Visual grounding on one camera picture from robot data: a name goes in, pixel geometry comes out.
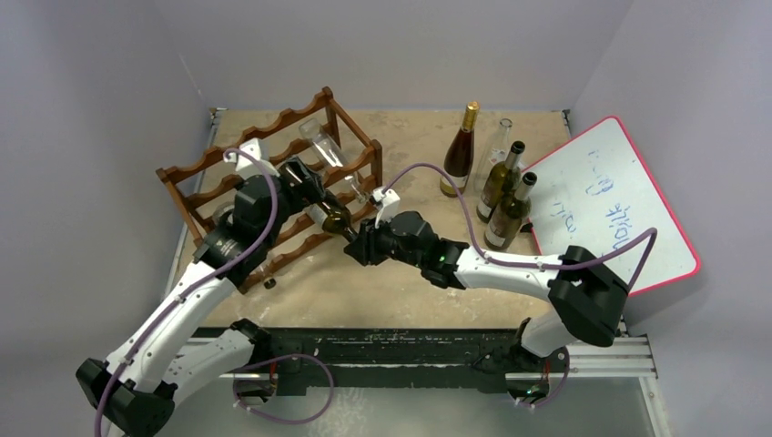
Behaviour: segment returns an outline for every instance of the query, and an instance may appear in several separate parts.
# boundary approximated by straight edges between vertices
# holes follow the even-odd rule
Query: dark green wine bottle
[[[506,250],[512,244],[523,221],[531,214],[531,188],[536,183],[536,174],[523,175],[523,183],[514,191],[503,195],[496,206],[485,230],[485,244],[494,250]]]
[[[327,233],[341,235],[348,242],[357,238],[351,226],[351,212],[329,191],[321,202],[311,205],[309,216]]]
[[[515,141],[509,149],[509,155],[504,162],[499,162],[488,175],[485,188],[482,189],[480,202],[477,203],[477,217],[482,223],[488,223],[493,209],[498,205],[504,193],[509,192],[520,185],[521,172],[517,165],[525,151],[522,141]]]

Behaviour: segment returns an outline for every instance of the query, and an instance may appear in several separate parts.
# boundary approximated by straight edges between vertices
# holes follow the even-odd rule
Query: gray wall
[[[684,436],[769,435],[772,3],[637,0],[574,106],[619,115],[704,261],[628,305]]]
[[[210,106],[565,109],[632,0],[156,0]]]
[[[149,0],[2,0],[0,56],[0,435],[88,435],[75,370],[156,306],[181,220],[154,170],[208,115]]]

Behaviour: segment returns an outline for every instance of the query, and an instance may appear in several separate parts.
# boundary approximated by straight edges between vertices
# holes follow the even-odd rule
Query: wooden wine rack
[[[214,219],[209,217],[202,217],[198,212],[198,209],[209,202],[214,202],[224,194],[231,191],[242,179],[237,174],[231,174],[225,176],[220,180],[219,185],[204,193],[195,193],[189,196],[185,196],[178,188],[178,184],[188,178],[196,176],[198,173],[206,170],[222,162],[223,152],[230,147],[238,148],[245,141],[249,141],[252,138],[264,139],[282,129],[289,127],[305,117],[311,116],[318,111],[324,109],[327,115],[327,123],[323,126],[324,130],[330,134],[335,141],[340,145],[340,131],[338,129],[338,119],[351,130],[354,136],[361,142],[363,150],[359,156],[354,159],[348,166],[340,168],[327,168],[323,162],[315,162],[309,164],[309,167],[315,171],[322,172],[322,181],[324,187],[335,184],[336,182],[344,179],[348,175],[354,174],[367,166],[370,166],[370,174],[364,177],[361,172],[360,184],[364,191],[371,191],[376,187],[383,185],[383,153],[381,150],[381,143],[376,139],[370,139],[367,134],[354,122],[349,114],[335,101],[332,96],[332,90],[325,86],[321,92],[317,93],[311,102],[301,109],[300,111],[294,109],[285,109],[279,113],[279,117],[267,127],[250,127],[243,131],[241,138],[228,147],[210,147],[207,149],[201,159],[192,166],[189,167],[170,167],[159,168],[156,170],[156,174],[161,179],[161,182],[166,186],[169,194],[177,206],[179,213],[188,225],[189,231],[193,234],[194,243],[196,247],[200,246],[203,241],[203,235],[211,232],[214,227]],[[310,144],[305,139],[295,139],[289,143],[289,146],[281,153],[274,157],[270,157],[270,163],[274,166],[278,166],[284,160],[289,157],[298,155],[300,152],[308,149]],[[349,205],[355,198],[353,191],[343,192],[337,195],[338,199],[344,204]],[[353,213],[353,220],[357,222],[364,219],[371,213],[375,212],[375,207],[370,203],[365,204],[360,210]],[[310,228],[313,225],[313,220],[307,215],[300,215],[294,222],[294,224],[279,234],[279,237],[274,245],[272,253],[275,257],[268,265],[267,273],[273,274],[280,269],[289,265],[292,261],[302,257],[308,251],[316,248],[322,242],[331,239],[332,236],[324,232],[312,234],[305,238],[303,243],[293,251],[282,253],[281,245],[292,237],[297,236],[305,229]],[[265,279],[264,274],[261,272],[252,273],[246,282],[239,288],[242,294],[246,294],[247,291],[255,284],[261,283]]]

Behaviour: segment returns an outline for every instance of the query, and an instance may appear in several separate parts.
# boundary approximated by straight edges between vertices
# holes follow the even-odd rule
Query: black base
[[[527,321],[517,330],[330,330],[258,328],[244,319],[232,329],[255,343],[251,363],[291,353],[313,355],[329,367],[336,387],[466,388],[527,397],[540,380],[508,382],[507,373],[541,374],[546,361],[554,372],[565,368],[558,351],[541,359],[520,347]],[[214,339],[224,330],[201,328],[194,337]],[[255,370],[268,371],[268,366]],[[311,361],[281,361],[276,373],[279,396],[305,395],[308,387],[329,385]]]

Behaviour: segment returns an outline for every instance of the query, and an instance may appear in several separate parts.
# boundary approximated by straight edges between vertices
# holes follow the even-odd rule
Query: bottle with gold foil cap
[[[474,123],[477,121],[477,114],[479,112],[480,105],[477,102],[469,102],[463,114],[461,127],[448,148],[448,153],[445,154],[443,167],[462,193],[466,189],[466,183],[469,181],[470,173],[472,173],[472,163],[474,161]],[[456,197],[451,184],[442,177],[440,178],[440,190],[445,196],[450,198]]]

